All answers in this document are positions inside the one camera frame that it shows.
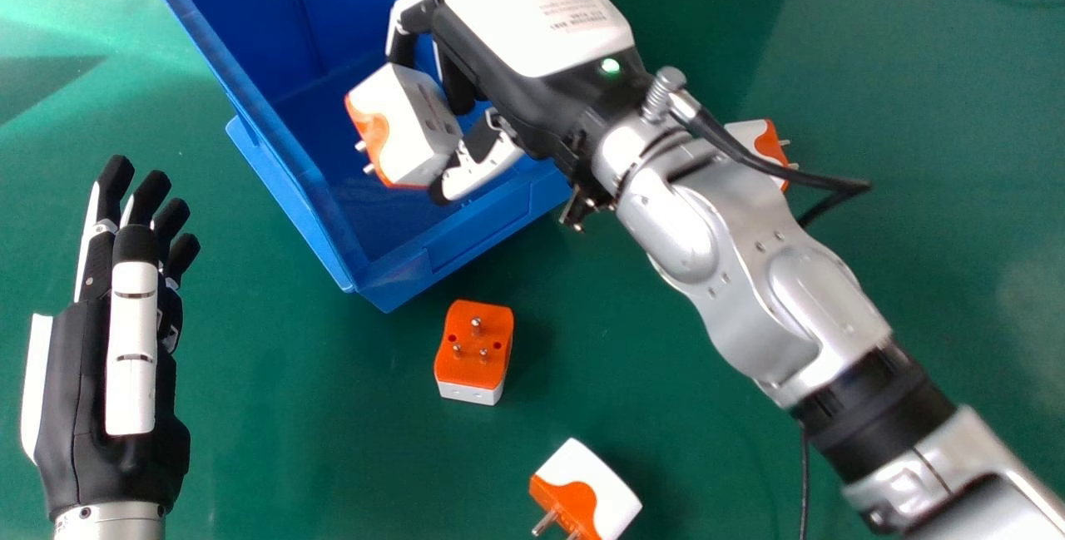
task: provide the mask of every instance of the orange and white plug adapter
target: orange and white plug adapter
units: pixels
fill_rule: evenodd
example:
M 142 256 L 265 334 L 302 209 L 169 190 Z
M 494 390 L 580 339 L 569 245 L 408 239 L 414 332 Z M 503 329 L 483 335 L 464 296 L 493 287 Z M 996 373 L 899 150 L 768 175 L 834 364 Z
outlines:
M 776 162 L 780 165 L 784 165 L 785 168 L 794 169 L 799 167 L 799 164 L 788 162 L 788 158 L 784 156 L 784 146 L 787 146 L 791 142 L 787 141 L 787 138 L 781 141 L 779 135 L 776 135 L 776 127 L 773 126 L 771 119 L 749 119 L 746 122 L 726 124 L 725 130 L 730 131 L 736 137 L 736 141 L 741 142 L 747 150 L 750 150 L 756 157 L 770 162 Z M 788 190 L 787 180 L 773 177 L 773 182 L 781 187 L 781 191 Z
M 514 314 L 506 306 L 452 304 L 432 364 L 440 396 L 478 405 L 498 403 L 513 336 Z
M 557 522 L 567 540 L 616 540 L 643 508 L 602 459 L 572 438 L 532 475 L 529 494 L 547 511 L 532 536 Z

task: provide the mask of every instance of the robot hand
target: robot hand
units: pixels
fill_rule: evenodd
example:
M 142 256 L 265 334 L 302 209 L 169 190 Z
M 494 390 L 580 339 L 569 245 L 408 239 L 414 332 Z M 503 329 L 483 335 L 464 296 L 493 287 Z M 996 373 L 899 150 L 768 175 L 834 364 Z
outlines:
M 111 158 L 93 184 L 73 301 L 33 315 L 21 440 L 40 471 L 56 538 L 163 536 L 189 471 L 174 413 L 181 276 L 199 252 L 178 230 L 182 199 L 153 217 L 170 182 L 149 173 L 119 213 L 133 165 Z

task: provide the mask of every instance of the screw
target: screw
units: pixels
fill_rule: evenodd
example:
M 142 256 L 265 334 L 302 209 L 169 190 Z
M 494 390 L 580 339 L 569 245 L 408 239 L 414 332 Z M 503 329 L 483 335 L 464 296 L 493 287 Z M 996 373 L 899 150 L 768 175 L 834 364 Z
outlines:
M 651 88 L 648 89 L 648 97 L 643 100 L 640 112 L 641 118 L 648 124 L 661 122 L 669 112 L 670 93 L 676 93 L 687 84 L 688 80 L 682 70 L 673 66 L 662 67 L 655 73 L 655 81 L 651 82 Z

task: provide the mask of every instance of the blue plastic bin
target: blue plastic bin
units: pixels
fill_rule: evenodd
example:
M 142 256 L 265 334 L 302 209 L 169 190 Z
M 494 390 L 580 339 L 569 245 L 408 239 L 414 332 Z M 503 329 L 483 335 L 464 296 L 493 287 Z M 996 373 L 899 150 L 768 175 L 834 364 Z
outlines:
M 381 311 L 569 194 L 552 162 L 529 158 L 445 208 L 425 192 L 387 190 L 362 174 L 366 158 L 354 150 L 344 94 L 384 63 L 394 0 L 166 1 L 236 109 L 230 138 L 337 284 Z M 431 59 L 423 43 L 423 70 L 435 72 Z

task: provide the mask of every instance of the blue container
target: blue container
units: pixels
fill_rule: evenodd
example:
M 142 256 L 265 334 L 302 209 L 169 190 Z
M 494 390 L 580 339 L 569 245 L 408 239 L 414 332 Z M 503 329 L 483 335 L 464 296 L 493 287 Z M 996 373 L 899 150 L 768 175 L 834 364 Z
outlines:
M 552 162 L 523 158 L 462 203 L 387 190 L 345 94 L 384 63 L 394 0 L 166 0 L 222 82 L 226 131 L 337 284 L 389 312 L 563 201 Z M 435 72 L 426 39 L 422 70 Z M 482 111 L 482 104 L 477 114 Z M 472 124 L 476 115 L 460 121 Z

